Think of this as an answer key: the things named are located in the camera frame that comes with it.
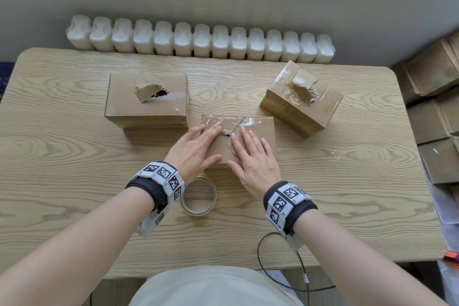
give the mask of right hand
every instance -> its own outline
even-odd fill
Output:
[[[233,161],[228,161],[228,166],[239,177],[247,191],[263,201],[263,196],[269,188],[282,180],[279,165],[266,139],[262,138],[260,142],[253,131],[247,132],[244,127],[241,128],[241,133],[249,153],[234,133],[231,134],[231,141],[244,169]]]

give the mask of forearm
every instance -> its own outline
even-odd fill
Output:
[[[318,210],[304,212],[293,228],[337,288],[353,303],[446,305],[410,274]]]
[[[81,306],[152,211],[130,187],[45,242],[0,277],[0,305]]]

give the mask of hand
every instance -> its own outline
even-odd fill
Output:
[[[244,169],[233,161],[228,161],[228,166],[231,167],[242,185],[253,197],[263,200],[263,196],[269,188],[282,180],[279,165],[266,139],[262,138],[260,143],[255,133],[253,131],[247,132],[244,127],[241,128],[241,133],[250,155],[237,140],[236,135],[232,133],[231,141]]]
[[[164,159],[179,171],[185,184],[193,181],[199,173],[222,158],[221,155],[212,155],[204,159],[210,143],[223,130],[221,123],[218,122],[195,139],[196,134],[205,127],[200,125],[191,128],[175,143]]]

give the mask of packing tape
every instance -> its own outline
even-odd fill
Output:
[[[192,210],[191,208],[189,208],[186,205],[186,201],[185,201],[186,188],[189,187],[192,184],[196,185],[197,182],[202,183],[203,186],[210,187],[212,189],[212,192],[213,192],[212,203],[210,204],[210,206],[208,208],[206,208],[204,210]],[[196,178],[195,180],[193,180],[191,183],[189,183],[185,187],[185,190],[180,195],[180,205],[182,206],[183,210],[185,212],[187,212],[191,216],[203,216],[203,215],[207,214],[208,212],[211,211],[211,209],[215,205],[215,201],[216,200],[217,200],[217,191],[215,190],[215,186],[209,180],[207,180],[206,178]]]

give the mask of finger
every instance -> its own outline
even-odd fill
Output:
[[[260,141],[257,138],[257,135],[255,134],[254,131],[249,131],[249,135],[252,137],[253,143],[255,144],[255,147],[257,148],[259,153],[266,154],[264,151],[263,146],[261,145]]]
[[[275,159],[273,150],[272,150],[271,147],[269,146],[269,144],[268,144],[268,142],[266,141],[266,139],[261,138],[261,143],[263,144],[264,150],[266,151],[266,154],[268,155],[268,157],[269,157],[269,158]]]
[[[249,158],[249,154],[246,152],[240,141],[237,140],[237,137],[234,133],[231,134],[231,141],[233,143],[234,149],[236,149],[239,158],[244,164],[244,162],[247,161],[247,159]]]
[[[189,142],[195,139],[196,135],[201,132],[204,128],[206,127],[205,124],[199,125],[199,126],[194,126],[193,128],[190,128],[190,130],[185,133],[180,140],[183,142]]]
[[[246,175],[244,173],[244,170],[239,166],[237,163],[234,161],[228,161],[228,166],[231,168],[233,173],[237,175],[237,177],[242,181],[243,179],[245,180]]]
[[[255,146],[255,143],[253,142],[252,137],[249,135],[249,132],[247,132],[247,130],[244,127],[241,127],[240,131],[242,133],[244,141],[246,142],[247,149],[249,149],[250,156],[254,156],[258,152],[258,150]]]
[[[212,166],[214,163],[219,162],[221,159],[222,159],[222,156],[218,154],[209,156],[208,158],[204,159],[204,161],[202,162],[202,166],[201,166],[202,170],[205,170],[206,168]]]
[[[212,143],[212,141],[215,139],[216,136],[220,134],[221,131],[221,122],[217,122],[210,129],[208,129],[198,137],[199,144],[202,144],[207,149],[210,143]]]

